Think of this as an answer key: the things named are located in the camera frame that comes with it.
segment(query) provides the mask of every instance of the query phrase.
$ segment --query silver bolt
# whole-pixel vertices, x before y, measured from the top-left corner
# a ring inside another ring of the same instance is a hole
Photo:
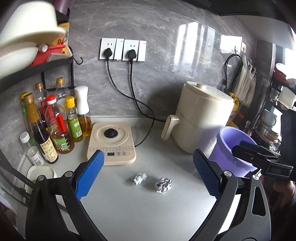
[[[224,171],[224,175],[227,177],[231,177],[232,173],[231,173],[231,171]]]
[[[257,175],[253,175],[252,178],[253,178],[254,180],[256,180],[256,181],[259,180],[259,177],[258,177]]]
[[[65,177],[71,177],[72,175],[73,175],[73,172],[71,172],[71,171],[67,171],[65,173]]]
[[[42,181],[44,179],[44,176],[40,175],[37,179],[38,179],[38,181]]]

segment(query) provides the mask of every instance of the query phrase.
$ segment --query air fryer handle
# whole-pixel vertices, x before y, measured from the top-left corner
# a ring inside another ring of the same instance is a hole
[[[163,132],[161,133],[161,138],[166,141],[170,137],[172,129],[175,125],[177,125],[181,119],[177,115],[169,115],[165,122],[165,126],[163,128]]]

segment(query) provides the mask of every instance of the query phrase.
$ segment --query crumpled aluminum foil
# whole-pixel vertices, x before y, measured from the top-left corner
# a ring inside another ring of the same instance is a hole
[[[172,181],[166,177],[163,177],[157,180],[157,182],[155,183],[155,187],[157,189],[156,192],[164,193],[172,188]]]
[[[135,182],[136,185],[142,183],[143,181],[145,181],[147,178],[147,174],[146,173],[138,173],[134,176],[131,177],[131,179]]]

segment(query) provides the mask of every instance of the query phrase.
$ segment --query black hook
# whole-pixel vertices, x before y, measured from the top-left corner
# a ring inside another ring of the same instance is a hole
[[[76,62],[76,64],[78,64],[78,65],[81,65],[81,64],[83,63],[83,58],[81,58],[81,57],[80,57],[80,59],[81,59],[81,63],[78,63],[77,60],[76,60],[75,58],[73,58],[73,59],[74,59],[74,61]]]

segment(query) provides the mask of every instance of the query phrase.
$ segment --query purple bucket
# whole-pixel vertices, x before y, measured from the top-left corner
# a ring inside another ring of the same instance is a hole
[[[248,172],[256,170],[251,163],[232,155],[231,149],[241,141],[256,145],[256,142],[243,131],[231,126],[222,127],[217,134],[217,143],[209,160],[216,162],[223,171],[231,171],[236,177],[244,177]]]

